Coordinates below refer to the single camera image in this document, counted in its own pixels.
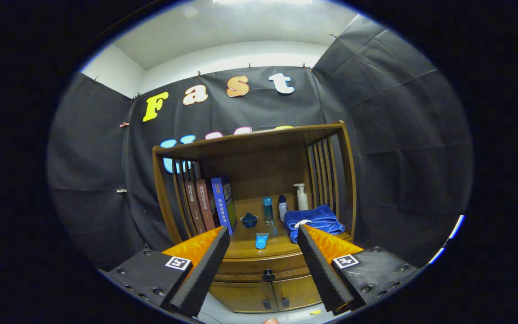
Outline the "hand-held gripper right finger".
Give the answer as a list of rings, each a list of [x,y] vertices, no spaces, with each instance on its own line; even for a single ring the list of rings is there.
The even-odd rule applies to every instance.
[[[381,246],[364,249],[306,224],[297,242],[325,310],[334,315],[379,303],[421,271]]]

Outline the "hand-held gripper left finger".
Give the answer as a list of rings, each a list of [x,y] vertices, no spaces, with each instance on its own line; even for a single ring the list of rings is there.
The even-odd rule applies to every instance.
[[[131,295],[188,318],[198,316],[230,244],[220,226],[163,252],[144,249],[105,273]]]

